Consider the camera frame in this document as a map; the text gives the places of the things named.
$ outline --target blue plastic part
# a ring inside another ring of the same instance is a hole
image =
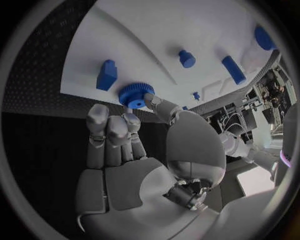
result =
[[[144,95],[146,93],[155,94],[151,85],[147,83],[133,83],[119,92],[119,102],[130,109],[140,109],[145,106]]]
[[[266,51],[277,49],[269,34],[261,26],[255,28],[254,35],[258,45],[262,49]]]
[[[198,100],[198,101],[200,100],[200,95],[198,94],[197,91],[193,93],[193,96],[196,100]]]
[[[228,70],[236,85],[242,84],[246,81],[245,75],[231,56],[226,56],[222,60],[222,64]]]
[[[96,88],[108,91],[118,78],[115,61],[106,60],[101,67],[101,71],[97,77]]]
[[[194,58],[194,56],[190,52],[181,50],[178,55],[180,57],[179,60],[184,68],[191,68],[195,65],[196,58]]]

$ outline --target white board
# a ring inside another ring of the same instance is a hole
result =
[[[143,82],[161,98],[196,107],[243,88],[267,62],[271,53],[262,50],[257,57],[265,62],[245,73],[241,85],[221,63],[226,55],[241,63],[253,44],[255,26],[232,0],[99,0],[73,37],[60,92],[120,104],[120,89]],[[182,67],[181,49],[194,55],[193,67]],[[96,89],[96,81],[108,59],[115,61],[118,79],[103,91]]]

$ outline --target purple light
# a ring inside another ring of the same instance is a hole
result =
[[[287,158],[284,155],[284,152],[282,150],[280,150],[280,158],[285,165],[287,165],[289,168],[291,167],[291,162],[289,160],[287,160]]]

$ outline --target blue gear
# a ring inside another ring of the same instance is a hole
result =
[[[119,92],[119,102],[130,109],[140,109],[146,105],[144,101],[144,95],[146,93],[155,94],[151,85],[146,83],[133,83],[124,87]]]

